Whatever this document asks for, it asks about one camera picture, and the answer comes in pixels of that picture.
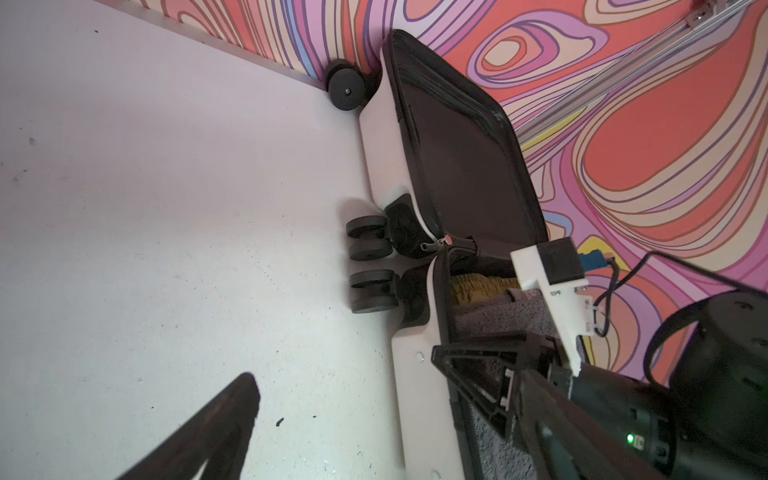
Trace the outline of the black suitcase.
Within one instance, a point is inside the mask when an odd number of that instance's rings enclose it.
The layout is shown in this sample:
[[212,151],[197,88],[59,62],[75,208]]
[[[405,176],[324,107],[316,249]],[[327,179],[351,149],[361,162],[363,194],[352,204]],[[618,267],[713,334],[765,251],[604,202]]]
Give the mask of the black suitcase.
[[380,61],[370,74],[344,59],[325,71],[333,105],[359,111],[377,207],[347,223],[348,254],[355,261],[399,254],[416,266],[353,274],[352,310],[403,311],[391,349],[407,476],[476,479],[466,399],[431,361],[435,346],[462,342],[450,279],[516,279],[510,253],[553,240],[500,105],[405,31],[387,36]]

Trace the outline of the khaki shorts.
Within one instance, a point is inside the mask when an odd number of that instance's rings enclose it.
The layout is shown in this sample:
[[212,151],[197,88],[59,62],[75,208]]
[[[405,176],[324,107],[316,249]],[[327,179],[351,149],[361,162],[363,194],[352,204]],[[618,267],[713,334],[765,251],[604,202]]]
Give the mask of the khaki shorts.
[[484,302],[506,294],[510,289],[518,288],[519,282],[515,278],[485,276],[479,273],[456,275],[450,279],[451,304],[460,307]]

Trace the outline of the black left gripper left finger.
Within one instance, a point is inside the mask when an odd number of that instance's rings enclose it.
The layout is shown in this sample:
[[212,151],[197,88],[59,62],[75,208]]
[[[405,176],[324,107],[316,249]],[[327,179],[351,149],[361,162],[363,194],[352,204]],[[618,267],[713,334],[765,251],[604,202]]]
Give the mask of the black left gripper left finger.
[[238,479],[259,412],[253,374],[237,376],[123,479]]

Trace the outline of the grey towel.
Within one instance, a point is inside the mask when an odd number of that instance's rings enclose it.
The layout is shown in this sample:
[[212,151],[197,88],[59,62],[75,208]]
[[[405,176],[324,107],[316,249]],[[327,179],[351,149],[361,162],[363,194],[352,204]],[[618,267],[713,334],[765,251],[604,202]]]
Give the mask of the grey towel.
[[[511,288],[488,300],[454,309],[459,341],[515,330],[556,337],[557,329],[543,298],[533,291]],[[470,469],[476,479],[535,479],[533,460],[501,438],[477,409],[461,401]]]

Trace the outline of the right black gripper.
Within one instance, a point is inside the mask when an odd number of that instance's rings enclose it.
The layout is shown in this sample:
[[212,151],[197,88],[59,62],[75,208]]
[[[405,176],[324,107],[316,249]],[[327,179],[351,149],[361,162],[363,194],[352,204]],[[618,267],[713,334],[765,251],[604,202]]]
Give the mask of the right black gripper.
[[[571,402],[624,455],[668,479],[767,476],[767,296],[730,291],[691,304],[663,323],[647,356],[691,326],[666,385],[585,365]],[[511,332],[440,344],[432,364],[504,439],[513,437],[519,371],[564,365],[554,336]]]

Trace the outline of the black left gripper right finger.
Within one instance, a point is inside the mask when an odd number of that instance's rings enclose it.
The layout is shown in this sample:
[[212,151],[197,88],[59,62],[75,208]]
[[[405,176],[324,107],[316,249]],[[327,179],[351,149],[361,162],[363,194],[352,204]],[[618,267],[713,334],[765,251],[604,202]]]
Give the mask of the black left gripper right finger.
[[516,375],[517,424],[541,479],[661,479],[534,370]]

